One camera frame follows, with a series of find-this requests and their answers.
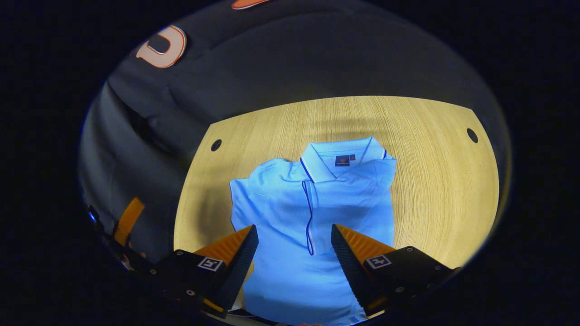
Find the size tag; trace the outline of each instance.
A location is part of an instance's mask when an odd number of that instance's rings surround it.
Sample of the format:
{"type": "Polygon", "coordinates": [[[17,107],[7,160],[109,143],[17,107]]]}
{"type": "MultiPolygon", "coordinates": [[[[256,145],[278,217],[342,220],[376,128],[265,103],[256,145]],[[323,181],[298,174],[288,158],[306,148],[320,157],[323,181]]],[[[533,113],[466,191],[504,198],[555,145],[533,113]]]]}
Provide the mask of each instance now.
{"type": "Polygon", "coordinates": [[[350,155],[338,155],[334,166],[350,166],[350,155]]]}

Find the polo shirt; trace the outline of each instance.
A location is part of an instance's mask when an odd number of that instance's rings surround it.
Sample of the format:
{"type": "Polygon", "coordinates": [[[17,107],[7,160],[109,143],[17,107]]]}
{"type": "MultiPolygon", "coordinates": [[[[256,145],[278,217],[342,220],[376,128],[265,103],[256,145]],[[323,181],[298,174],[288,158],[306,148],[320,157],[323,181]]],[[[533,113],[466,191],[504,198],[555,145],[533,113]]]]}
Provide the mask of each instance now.
{"type": "Polygon", "coordinates": [[[368,137],[310,143],[298,162],[276,158],[232,180],[234,229],[255,224],[260,239],[244,284],[246,310],[290,325],[364,320],[332,249],[331,227],[393,245],[395,167],[368,137]]]}

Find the wood grain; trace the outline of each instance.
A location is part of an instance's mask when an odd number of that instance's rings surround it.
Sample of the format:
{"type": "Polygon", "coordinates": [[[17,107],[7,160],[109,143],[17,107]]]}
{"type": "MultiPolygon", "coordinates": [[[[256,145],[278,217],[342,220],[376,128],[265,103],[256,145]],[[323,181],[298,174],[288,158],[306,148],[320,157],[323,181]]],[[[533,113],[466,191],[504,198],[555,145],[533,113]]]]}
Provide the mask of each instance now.
{"type": "Polygon", "coordinates": [[[212,124],[183,186],[175,249],[193,252],[233,232],[230,180],[273,158],[297,161],[311,142],[368,136],[398,160],[390,189],[394,246],[413,245],[450,268],[464,265],[488,235],[498,205],[490,141],[468,108],[392,96],[291,103],[212,124]],[[211,151],[217,139],[222,145],[211,151]]]}

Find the shirt collar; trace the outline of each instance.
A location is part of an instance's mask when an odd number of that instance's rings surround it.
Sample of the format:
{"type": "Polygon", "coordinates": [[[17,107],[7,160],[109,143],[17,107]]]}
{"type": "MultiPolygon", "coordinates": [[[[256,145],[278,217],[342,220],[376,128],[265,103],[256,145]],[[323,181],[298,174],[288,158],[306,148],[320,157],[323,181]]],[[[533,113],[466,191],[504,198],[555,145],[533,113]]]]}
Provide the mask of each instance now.
{"type": "Polygon", "coordinates": [[[361,164],[372,160],[382,160],[386,156],[385,149],[374,137],[348,140],[346,142],[333,143],[310,143],[300,157],[300,163],[312,182],[323,182],[335,180],[336,176],[324,164],[318,153],[332,153],[334,151],[344,151],[350,148],[366,150],[361,158],[361,164]]]}

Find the orange letter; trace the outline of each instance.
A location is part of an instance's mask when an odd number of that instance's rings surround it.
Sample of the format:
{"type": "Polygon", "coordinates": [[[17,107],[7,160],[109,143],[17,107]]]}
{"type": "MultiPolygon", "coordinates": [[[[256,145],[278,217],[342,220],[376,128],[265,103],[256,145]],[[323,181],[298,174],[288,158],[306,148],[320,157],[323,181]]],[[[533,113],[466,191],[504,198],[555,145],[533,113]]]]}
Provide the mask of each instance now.
{"type": "Polygon", "coordinates": [[[169,41],[169,49],[165,53],[157,52],[149,46],[149,41],[147,41],[137,51],[136,57],[147,61],[157,68],[171,67],[185,50],[185,33],[179,27],[171,25],[157,33],[157,35],[169,41]]]}
{"type": "Polygon", "coordinates": [[[266,1],[268,0],[238,0],[231,7],[236,10],[246,9],[266,1]]]}

